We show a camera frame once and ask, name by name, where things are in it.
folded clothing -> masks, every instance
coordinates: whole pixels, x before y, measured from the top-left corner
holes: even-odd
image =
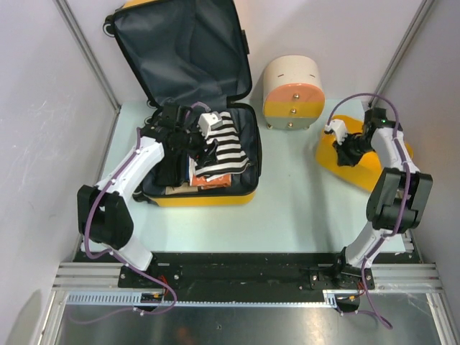
[[[205,177],[197,177],[192,175],[190,179],[190,186],[192,187],[201,187],[201,189],[212,189],[212,188],[225,188],[231,186],[231,175],[222,175],[214,178],[213,180],[208,181]]]
[[[196,163],[193,163],[195,168],[194,175],[197,178],[206,177],[208,182],[214,176],[241,174],[251,165],[249,158],[242,149],[238,131],[230,113],[224,111],[220,113],[220,116],[223,120],[222,125],[210,131],[206,137],[208,144],[212,144],[214,140],[218,142],[216,150],[217,163],[199,169],[196,168]]]

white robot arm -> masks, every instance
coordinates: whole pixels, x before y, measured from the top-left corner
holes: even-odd
[[[198,128],[191,131],[184,123],[190,109],[166,105],[162,117],[154,124],[138,129],[137,144],[120,164],[94,186],[84,185],[78,191],[78,225],[85,237],[104,245],[109,252],[145,271],[152,261],[152,253],[134,235],[134,223],[127,208],[128,201],[145,175],[169,150],[187,150],[191,157],[210,159],[215,144],[206,144],[204,135],[221,124],[219,114],[203,113]],[[97,258],[90,252],[90,258]]]
[[[342,266],[358,269],[364,263],[370,268],[385,241],[420,223],[433,179],[414,165],[404,145],[403,129],[395,126],[384,109],[375,108],[366,112],[363,133],[349,134],[342,120],[333,120],[325,128],[336,137],[338,165],[355,166],[363,154],[375,151],[383,167],[367,204],[368,222],[344,248]]]

black and white striped clothing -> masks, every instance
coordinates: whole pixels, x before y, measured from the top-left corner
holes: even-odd
[[[213,140],[218,141],[217,163],[201,169],[195,167],[195,174],[198,178],[206,176],[207,180],[213,180],[226,174],[241,174],[251,165],[242,149],[238,131],[230,113],[225,111],[220,115],[223,120],[222,125],[209,132],[206,138],[208,144],[211,144]]]

yellow suitcase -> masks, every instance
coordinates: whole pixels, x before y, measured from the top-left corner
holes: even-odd
[[[231,186],[165,195],[151,171],[134,199],[159,206],[237,205],[253,199],[262,169],[262,145],[254,109],[238,100],[252,88],[249,48],[232,0],[133,0],[108,16],[104,31],[115,36],[146,93],[161,109],[166,102],[228,111],[251,165],[232,175]]]

red wire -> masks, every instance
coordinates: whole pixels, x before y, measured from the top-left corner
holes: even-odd
[[[160,275],[159,278],[165,283],[167,284],[167,280],[166,280],[166,277],[164,275]],[[167,293],[169,292],[169,290],[166,290],[166,289],[163,289],[163,297],[166,297]]]

